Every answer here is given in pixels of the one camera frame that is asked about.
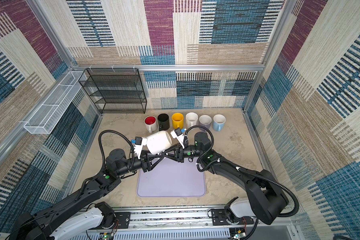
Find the cream upside-down mug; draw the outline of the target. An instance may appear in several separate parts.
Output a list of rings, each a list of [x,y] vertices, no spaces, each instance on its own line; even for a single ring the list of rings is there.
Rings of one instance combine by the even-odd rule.
[[[168,132],[159,131],[147,137],[146,146],[151,154],[156,155],[170,148],[172,139]]]

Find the yellow ceramic mug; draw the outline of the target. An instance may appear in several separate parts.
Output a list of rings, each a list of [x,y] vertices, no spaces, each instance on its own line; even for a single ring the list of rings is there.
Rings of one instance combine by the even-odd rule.
[[[183,129],[184,128],[184,116],[181,113],[175,113],[172,115],[172,124],[173,128],[177,129]]]

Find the black ceramic mug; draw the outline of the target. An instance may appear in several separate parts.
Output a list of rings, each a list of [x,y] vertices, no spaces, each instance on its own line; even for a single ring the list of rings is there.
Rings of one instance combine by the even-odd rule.
[[[167,114],[160,114],[157,117],[159,124],[159,131],[166,131],[170,128],[170,119]]]

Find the white upside-down mug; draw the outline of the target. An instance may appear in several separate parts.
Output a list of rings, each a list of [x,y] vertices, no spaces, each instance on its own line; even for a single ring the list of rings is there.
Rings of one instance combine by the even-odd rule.
[[[144,119],[144,123],[145,123],[146,129],[149,133],[153,133],[154,131],[156,131],[158,129],[158,121],[155,116],[147,116]]]

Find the white faceted ceramic mug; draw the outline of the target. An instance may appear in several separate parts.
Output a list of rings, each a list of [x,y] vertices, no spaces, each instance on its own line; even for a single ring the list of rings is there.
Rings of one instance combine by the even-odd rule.
[[[199,116],[196,113],[190,112],[186,114],[187,129],[199,124]]]

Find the lavender ceramic mug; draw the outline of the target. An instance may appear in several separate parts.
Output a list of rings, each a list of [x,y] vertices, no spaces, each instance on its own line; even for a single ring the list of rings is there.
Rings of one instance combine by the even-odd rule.
[[[208,115],[202,115],[199,117],[199,125],[203,126],[207,129],[211,127],[212,124],[212,118]]]

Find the light blue ceramic mug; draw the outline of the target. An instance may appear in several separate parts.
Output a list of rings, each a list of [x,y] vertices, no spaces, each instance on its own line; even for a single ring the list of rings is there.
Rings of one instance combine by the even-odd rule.
[[[217,114],[214,115],[213,117],[213,129],[217,132],[221,131],[224,127],[226,123],[226,117],[221,115],[221,114]]]

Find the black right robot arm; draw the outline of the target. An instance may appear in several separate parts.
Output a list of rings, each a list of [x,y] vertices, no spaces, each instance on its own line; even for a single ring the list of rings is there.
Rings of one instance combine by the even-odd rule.
[[[257,172],[239,166],[213,150],[215,139],[210,130],[202,126],[193,126],[187,130],[175,129],[175,136],[181,138],[160,153],[176,162],[184,158],[197,157],[199,172],[208,171],[222,176],[247,192],[249,204],[254,215],[263,223],[270,225],[280,218],[288,218],[298,213],[300,203],[295,194],[278,183],[267,170]]]

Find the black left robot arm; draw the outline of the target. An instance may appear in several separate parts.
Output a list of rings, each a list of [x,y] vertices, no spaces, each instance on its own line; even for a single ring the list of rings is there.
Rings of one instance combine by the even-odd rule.
[[[122,179],[137,170],[150,171],[155,167],[153,159],[161,160],[162,153],[172,146],[168,132],[159,131],[147,138],[137,137],[128,141],[130,156],[122,149],[112,150],[108,157],[104,149],[102,167],[93,177],[85,179],[79,190],[53,206],[36,214],[24,213],[15,221],[8,240],[68,240],[75,235],[96,227],[113,228],[114,210],[105,202],[83,214],[78,211],[113,191]]]

